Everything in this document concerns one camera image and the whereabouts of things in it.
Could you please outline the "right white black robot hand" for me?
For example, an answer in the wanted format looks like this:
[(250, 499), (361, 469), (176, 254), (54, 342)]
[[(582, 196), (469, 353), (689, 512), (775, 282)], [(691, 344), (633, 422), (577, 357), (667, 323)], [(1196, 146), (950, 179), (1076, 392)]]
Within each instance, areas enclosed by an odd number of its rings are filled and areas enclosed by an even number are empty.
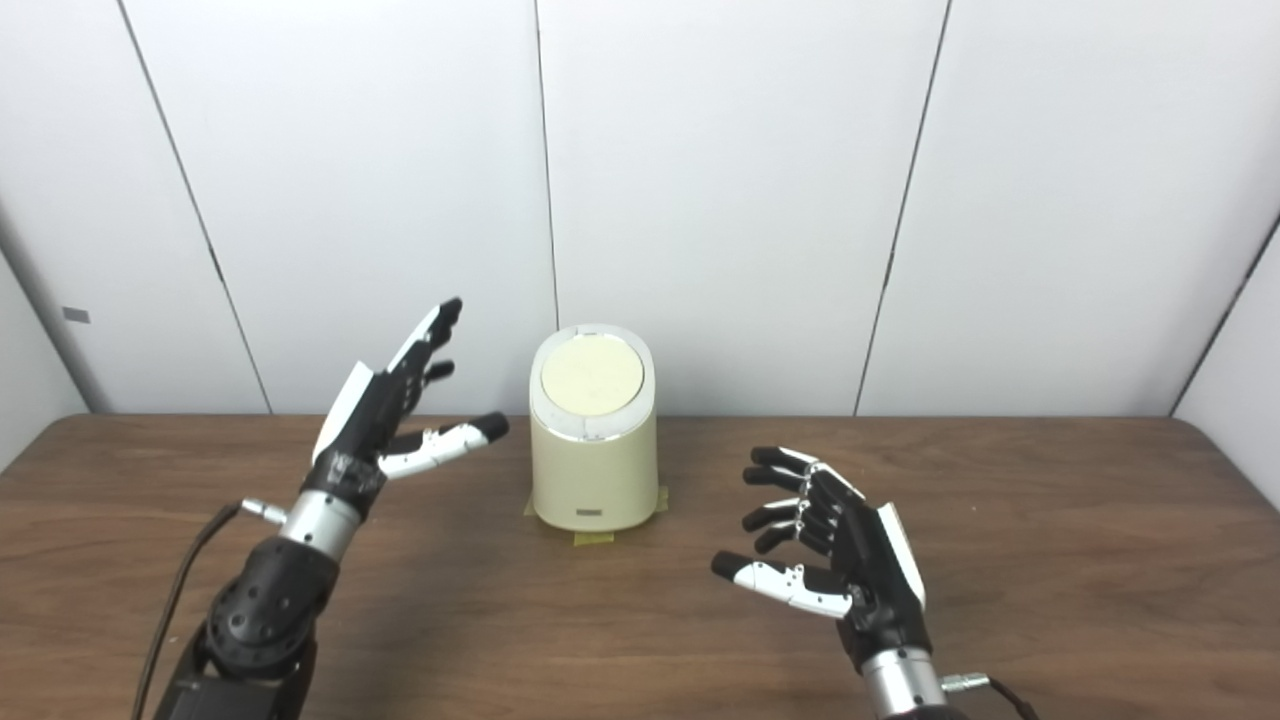
[(712, 571), (792, 609), (832, 618), (856, 669), (883, 653), (934, 646), (925, 587), (892, 503), (874, 506), (828, 462), (792, 448), (758, 446), (742, 471), (749, 486), (790, 497), (742, 519), (755, 556), (719, 551)]

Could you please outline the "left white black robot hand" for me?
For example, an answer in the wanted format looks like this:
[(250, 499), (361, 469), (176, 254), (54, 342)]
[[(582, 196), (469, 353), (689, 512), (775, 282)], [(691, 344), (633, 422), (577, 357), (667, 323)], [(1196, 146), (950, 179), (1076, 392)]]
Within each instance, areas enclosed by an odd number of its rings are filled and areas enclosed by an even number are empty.
[(462, 309), (460, 297), (433, 307), (384, 369), (356, 364), (323, 424), (303, 492), (334, 498), (366, 519), (389, 480), (439, 468), (508, 434), (503, 413), (399, 433), (424, 391), (453, 374), (454, 363), (435, 354), (451, 341)]

